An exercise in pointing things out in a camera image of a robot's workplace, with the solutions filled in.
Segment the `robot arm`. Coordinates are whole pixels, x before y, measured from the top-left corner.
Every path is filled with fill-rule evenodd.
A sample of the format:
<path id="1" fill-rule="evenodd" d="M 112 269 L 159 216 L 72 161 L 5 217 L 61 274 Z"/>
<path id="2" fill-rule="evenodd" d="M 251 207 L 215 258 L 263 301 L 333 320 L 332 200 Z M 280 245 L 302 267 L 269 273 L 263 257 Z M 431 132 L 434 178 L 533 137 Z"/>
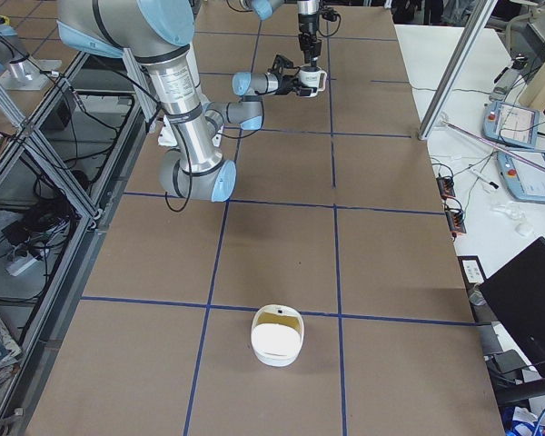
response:
<path id="1" fill-rule="evenodd" d="M 287 4 L 287 1 L 252 0 L 239 1 L 238 4 L 235 7 L 230 1 L 226 1 L 226 5 L 234 12 L 254 13 L 261 21 L 264 21 L 271 18 L 277 9 Z M 304 64 L 317 68 L 322 51 L 322 41 L 319 39 L 322 2 L 314 0 L 295 1 L 295 4 L 297 5 L 298 41 Z"/>
<path id="2" fill-rule="evenodd" d="M 175 139 L 163 158 L 160 183 L 167 193 L 185 200 L 224 202 L 231 197 L 236 167 L 213 142 L 225 124 L 256 131 L 263 125 L 265 95 L 314 97 L 325 87 L 326 73 L 316 64 L 321 49 L 316 1 L 298 4 L 305 64 L 285 74 L 292 62 L 278 55 L 265 73 L 235 74 L 233 92 L 241 98 L 237 103 L 208 102 L 202 93 L 190 2 L 61 1 L 57 9 L 59 35 L 66 45 L 110 58 L 131 50 L 135 62 L 146 69 L 164 110 L 164 125 Z"/>

